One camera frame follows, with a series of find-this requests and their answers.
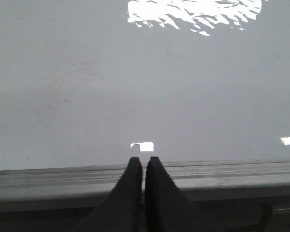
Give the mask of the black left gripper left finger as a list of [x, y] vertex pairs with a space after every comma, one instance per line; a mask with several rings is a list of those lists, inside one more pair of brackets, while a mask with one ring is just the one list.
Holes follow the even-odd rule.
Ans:
[[128, 165], [104, 201], [71, 232], [136, 232], [142, 193], [143, 169], [138, 157]]

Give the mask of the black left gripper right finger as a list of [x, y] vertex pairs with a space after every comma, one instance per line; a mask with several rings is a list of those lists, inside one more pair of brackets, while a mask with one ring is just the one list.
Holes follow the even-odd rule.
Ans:
[[151, 157], [147, 165], [145, 214], [149, 232], [263, 232], [272, 216], [272, 207], [263, 203], [260, 207], [257, 224], [226, 230], [189, 202], [158, 157]]

